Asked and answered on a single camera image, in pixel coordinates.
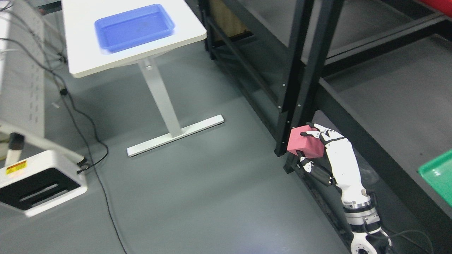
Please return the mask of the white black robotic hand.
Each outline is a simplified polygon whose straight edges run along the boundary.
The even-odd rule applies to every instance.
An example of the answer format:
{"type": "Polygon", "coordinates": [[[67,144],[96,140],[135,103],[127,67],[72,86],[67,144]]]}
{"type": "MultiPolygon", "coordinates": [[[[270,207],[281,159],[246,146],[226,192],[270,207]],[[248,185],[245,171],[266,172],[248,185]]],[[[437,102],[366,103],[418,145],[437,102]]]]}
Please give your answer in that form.
{"type": "Polygon", "coordinates": [[[360,208],[370,203],[363,194],[364,187],[352,143],[339,132],[316,123],[314,130],[301,132],[304,137],[315,137],[325,146],[335,184],[341,189],[341,201],[346,208],[360,208]]]}

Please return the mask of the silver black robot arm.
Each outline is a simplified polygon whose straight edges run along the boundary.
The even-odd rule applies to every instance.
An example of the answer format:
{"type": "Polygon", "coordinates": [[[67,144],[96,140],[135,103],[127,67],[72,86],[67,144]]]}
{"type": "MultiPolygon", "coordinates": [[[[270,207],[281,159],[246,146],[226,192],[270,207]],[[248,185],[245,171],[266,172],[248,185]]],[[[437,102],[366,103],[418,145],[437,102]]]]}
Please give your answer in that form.
{"type": "Polygon", "coordinates": [[[392,241],[383,230],[381,219],[371,200],[362,204],[344,204],[344,215],[350,226],[352,254],[389,254],[392,241]]]}

